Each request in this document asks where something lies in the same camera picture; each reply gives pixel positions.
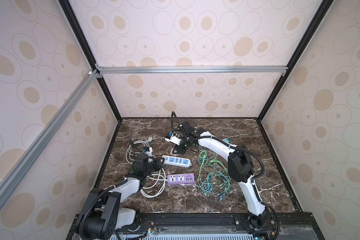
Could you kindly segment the white blue power strip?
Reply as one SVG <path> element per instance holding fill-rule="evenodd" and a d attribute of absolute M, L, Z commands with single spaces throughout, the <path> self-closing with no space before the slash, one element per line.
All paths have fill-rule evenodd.
<path fill-rule="evenodd" d="M 189 168 L 192 166 L 192 162 L 189 159 L 167 156 L 167 155 L 162 155 L 162 157 L 165 160 L 164 161 L 165 165 L 183 167 L 183 168 Z"/>

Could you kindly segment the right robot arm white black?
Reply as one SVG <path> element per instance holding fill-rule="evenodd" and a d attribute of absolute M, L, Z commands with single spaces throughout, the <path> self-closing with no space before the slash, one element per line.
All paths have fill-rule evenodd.
<path fill-rule="evenodd" d="M 181 123 L 175 112 L 171 112 L 171 131 L 165 140 L 175 144 L 174 154 L 184 155 L 192 146 L 207 148 L 228 162 L 228 175 L 237 182 L 247 202 L 249 226 L 254 231 L 264 230 L 267 223 L 275 221 L 276 237 L 279 221 L 271 206 L 260 197 L 256 179 L 265 173 L 263 161 L 249 151 L 245 145 L 236 146 L 215 137 L 202 127 L 194 128 L 188 121 Z"/>

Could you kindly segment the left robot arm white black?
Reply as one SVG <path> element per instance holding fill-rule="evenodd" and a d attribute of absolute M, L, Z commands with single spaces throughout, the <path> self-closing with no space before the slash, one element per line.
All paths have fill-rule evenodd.
<path fill-rule="evenodd" d="M 140 150 L 130 141 L 134 161 L 122 181 L 108 188 L 93 188 L 75 224 L 82 240 L 108 240 L 124 226 L 139 225 L 138 211 L 120 208 L 120 203 L 141 191 L 147 178 L 163 169 L 164 158 L 152 155 L 150 148 Z"/>

